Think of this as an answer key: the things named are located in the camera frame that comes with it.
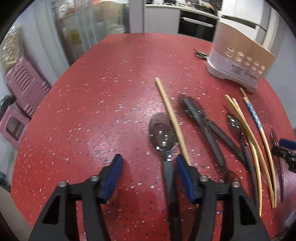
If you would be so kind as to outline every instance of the black spoon handle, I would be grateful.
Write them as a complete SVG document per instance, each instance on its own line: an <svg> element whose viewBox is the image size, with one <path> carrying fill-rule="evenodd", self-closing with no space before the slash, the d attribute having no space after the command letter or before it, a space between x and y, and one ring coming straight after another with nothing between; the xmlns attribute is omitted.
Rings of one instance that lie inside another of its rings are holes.
<svg viewBox="0 0 296 241"><path fill-rule="evenodd" d="M172 161L164 161L163 182L167 202L168 222L171 241L182 241L182 227L179 209L178 192L175 183L175 173Z"/></svg>
<svg viewBox="0 0 296 241"><path fill-rule="evenodd" d="M198 112L198 110L196 109L196 107L194 106L194 104L191 102L191 100L188 97L186 97L184 99L184 103L187 106L188 110L191 112L191 114L192 114L193 118L195 119L195 121L197 122L197 124L201 127L205 137L207 138L207 141L209 142L209 144L215 154L215 157L218 161L219 166L222 168L228 169L226 166L226 161L225 161L224 155L223 155L222 151L220 150L219 145L216 142L215 138L213 137L210 128L208 127L207 124L204 123L202 115Z"/></svg>
<svg viewBox="0 0 296 241"><path fill-rule="evenodd" d="M251 174L255 206L256 206L257 209L259 209L258 183L257 183L255 167L254 167L252 159L251 159L251 155L250 155L250 152L249 152L249 149L248 149L248 145L243 143L242 146L243 146L243 149L244 149L244 154L246 156L248 166L249 166L249 171L250 171L250 174Z"/></svg>
<svg viewBox="0 0 296 241"><path fill-rule="evenodd" d="M281 193L281 202L284 200L284 190L285 190L285 182L284 182L284 174L283 174L283 165L281 163L281 160L279 157L277 157L278 163L279 163L279 175L280 175L280 183L279 183L279 189Z"/></svg>

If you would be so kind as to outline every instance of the cabinet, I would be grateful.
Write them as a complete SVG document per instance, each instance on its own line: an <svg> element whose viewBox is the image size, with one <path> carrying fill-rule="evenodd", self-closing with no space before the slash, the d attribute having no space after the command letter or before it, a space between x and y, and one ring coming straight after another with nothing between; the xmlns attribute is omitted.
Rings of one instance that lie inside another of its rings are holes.
<svg viewBox="0 0 296 241"><path fill-rule="evenodd" d="M180 10L163 6L145 7L145 33L178 34Z"/></svg>

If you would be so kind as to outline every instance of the blue gripper pad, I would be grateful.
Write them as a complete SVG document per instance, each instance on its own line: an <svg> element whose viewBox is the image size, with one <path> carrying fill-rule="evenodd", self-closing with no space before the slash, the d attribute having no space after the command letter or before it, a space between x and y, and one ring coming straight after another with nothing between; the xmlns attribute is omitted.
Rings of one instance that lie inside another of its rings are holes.
<svg viewBox="0 0 296 241"><path fill-rule="evenodd" d="M296 150L296 141L290 141L282 138L279 140L279 145L290 150Z"/></svg>
<svg viewBox="0 0 296 241"><path fill-rule="evenodd" d="M180 176L186 197L192 204L202 198L203 190L199 187L200 174L195 167L189 166L182 154L177 156L177 173Z"/></svg>
<svg viewBox="0 0 296 241"><path fill-rule="evenodd" d="M109 166L103 167L99 174L99 188L97 197L100 203L105 204L112 197L118 179L122 174L123 158L120 154L116 154Z"/></svg>

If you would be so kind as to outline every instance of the chopstick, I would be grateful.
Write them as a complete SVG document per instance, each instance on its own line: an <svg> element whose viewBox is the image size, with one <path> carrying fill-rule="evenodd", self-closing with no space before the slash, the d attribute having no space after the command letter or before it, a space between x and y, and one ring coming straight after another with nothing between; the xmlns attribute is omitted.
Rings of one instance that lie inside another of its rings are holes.
<svg viewBox="0 0 296 241"><path fill-rule="evenodd" d="M165 92L165 89L163 88L161 80L159 78L155 78L155 82L156 82L156 85L157 85L157 87L159 89L159 92L160 92L160 94L161 94L161 96L163 98L163 102L165 103L166 109L167 109L168 114L170 116L170 119L171 119L171 121L173 123L174 129L176 131L176 134L177 134L177 137L178 137L178 143L179 143L181 152L182 152L187 164L191 166L191 161L190 161L188 151L187 151L187 148L186 148L186 145L185 145L183 134L182 134L181 128L179 126L179 123L177 121L174 109L173 109L173 107L172 107L172 105L170 103L170 100L169 100L166 92Z"/></svg>
<svg viewBox="0 0 296 241"><path fill-rule="evenodd" d="M235 98L232 98L233 102L235 103L238 111L240 111L240 113L242 114L242 118L245 122L246 118L244 117L244 114L239 106L239 104L237 103ZM261 217L262 214L262 180L261 180L261 172L260 172L260 165L259 165L259 161L258 161L258 156L257 156L257 152L256 149L254 147L254 144L252 143L252 141L250 140L250 136L247 134L247 138L248 138L248 142L250 145L250 149L253 155L253 160L254 160L254 164L255 164L255 171L256 171L256 176L257 176L257 185L258 185L258 200L259 200L259 216Z"/></svg>
<svg viewBox="0 0 296 241"><path fill-rule="evenodd" d="M251 112L252 114L252 117L259 129L259 132L261 134L261 137L262 137L262 140L263 140L263 143L265 145L265 149L266 149L266 152L267 152L267 156L268 156L268 160L269 160L269 164L270 164L270 169L271 169L271 176L272 176L272 182L273 182L273 189L274 189L274 207L276 207L276 203L277 203L277 195L276 195L276 175L275 175L275 170L274 170L274 162L273 162L273 159L272 159L272 155L271 155L271 151L269 149L269 145L268 145L268 142L267 142L267 139L266 139L266 135L265 135L265 132L263 130L263 127L261 125L261 122L258 118L258 115L257 113L255 112L248 96L246 95L246 93L244 92L244 90L242 88L239 89L240 92L242 93L242 95L244 96L243 99L249 109L249 111Z"/></svg>
<svg viewBox="0 0 296 241"><path fill-rule="evenodd" d="M245 131L247 133L247 135L249 135L250 137L250 140L251 142L253 142L254 144L254 147L256 149L256 152L258 153L259 157L260 157L260 161L261 161L261 164L263 166L263 170L264 170L264 173L265 173L265 176L266 176L266 179L267 179L267 186L268 186L268 190L269 190L269 195L270 195L270 202L271 202L271 207L274 208L274 192L273 192L273 189L272 189L272 185L271 185L271 180L270 180L270 176L269 176L269 172L268 172L268 169L267 169L267 166L266 166L266 163L265 163L265 160L263 158L263 154L262 154L262 151L259 147L259 144L252 132L252 130L250 129L248 123L243 119L242 117L242 113L241 111L239 111L239 109L237 108L236 104L233 102L233 100L229 97L229 95L225 95L225 98L226 100L229 102L229 104L234 108L234 110L237 112L238 114L238 117L240 119L240 121L242 122L244 128L245 128Z"/></svg>

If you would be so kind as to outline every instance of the metal bolt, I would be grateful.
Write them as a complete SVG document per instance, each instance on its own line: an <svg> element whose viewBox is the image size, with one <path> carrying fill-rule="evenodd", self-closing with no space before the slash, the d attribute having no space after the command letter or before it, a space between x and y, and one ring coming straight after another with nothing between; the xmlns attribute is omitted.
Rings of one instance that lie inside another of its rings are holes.
<svg viewBox="0 0 296 241"><path fill-rule="evenodd" d="M209 178L207 176L200 176L200 181L207 182Z"/></svg>
<svg viewBox="0 0 296 241"><path fill-rule="evenodd" d="M62 182L59 183L59 187L63 188L65 186L67 186L67 184L68 183L66 181L62 181Z"/></svg>
<svg viewBox="0 0 296 241"><path fill-rule="evenodd" d="M91 176L92 182L96 182L98 179L99 179L99 176L97 176L97 175Z"/></svg>
<svg viewBox="0 0 296 241"><path fill-rule="evenodd" d="M240 183L239 182L232 182L232 186L234 188L239 188L240 187Z"/></svg>

